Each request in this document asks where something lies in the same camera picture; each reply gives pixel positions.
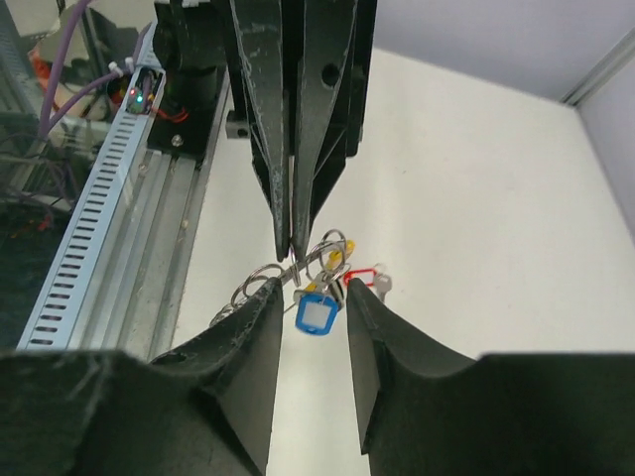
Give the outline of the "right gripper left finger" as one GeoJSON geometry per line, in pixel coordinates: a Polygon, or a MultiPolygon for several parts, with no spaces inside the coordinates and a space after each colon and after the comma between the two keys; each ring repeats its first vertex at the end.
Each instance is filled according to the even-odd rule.
{"type": "Polygon", "coordinates": [[[150,362],[122,351],[3,354],[2,473],[264,474],[282,323],[282,286],[270,279],[150,362]]]}

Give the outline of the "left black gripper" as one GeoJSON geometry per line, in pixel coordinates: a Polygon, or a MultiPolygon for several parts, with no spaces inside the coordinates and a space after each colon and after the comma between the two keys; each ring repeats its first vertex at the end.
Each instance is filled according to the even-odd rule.
{"type": "Polygon", "coordinates": [[[295,157],[292,245],[307,255],[319,158],[348,158],[361,140],[374,1],[231,1],[235,111],[268,172],[276,257],[290,248],[289,157],[295,157]]]}

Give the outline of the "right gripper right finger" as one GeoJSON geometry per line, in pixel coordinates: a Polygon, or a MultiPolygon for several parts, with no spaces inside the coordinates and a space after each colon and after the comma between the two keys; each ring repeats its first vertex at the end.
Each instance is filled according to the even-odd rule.
{"type": "Polygon", "coordinates": [[[630,475],[630,353],[472,359],[348,287],[361,452],[375,475],[630,475]]]}

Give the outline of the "red tag key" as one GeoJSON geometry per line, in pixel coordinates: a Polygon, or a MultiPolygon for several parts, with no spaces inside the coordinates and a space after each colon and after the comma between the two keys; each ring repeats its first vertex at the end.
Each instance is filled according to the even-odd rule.
{"type": "Polygon", "coordinates": [[[343,283],[348,287],[354,279],[359,279],[381,302],[385,302],[386,295],[393,289],[392,277],[387,273],[387,267],[381,263],[347,271],[343,276],[343,283]]]}

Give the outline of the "blue tag key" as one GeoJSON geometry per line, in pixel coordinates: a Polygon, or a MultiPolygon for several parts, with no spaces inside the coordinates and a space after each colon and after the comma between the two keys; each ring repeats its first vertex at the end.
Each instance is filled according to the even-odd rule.
{"type": "Polygon", "coordinates": [[[326,336],[331,332],[339,312],[332,297],[321,293],[302,293],[295,319],[295,327],[312,336],[326,336]]]}

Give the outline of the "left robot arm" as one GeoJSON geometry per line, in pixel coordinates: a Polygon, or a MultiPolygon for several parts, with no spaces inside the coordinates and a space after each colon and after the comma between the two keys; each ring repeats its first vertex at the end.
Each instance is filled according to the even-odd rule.
{"type": "Polygon", "coordinates": [[[315,220],[362,138],[373,1],[159,1],[164,95],[192,129],[226,72],[228,123],[249,140],[276,255],[304,258],[315,220]]]}

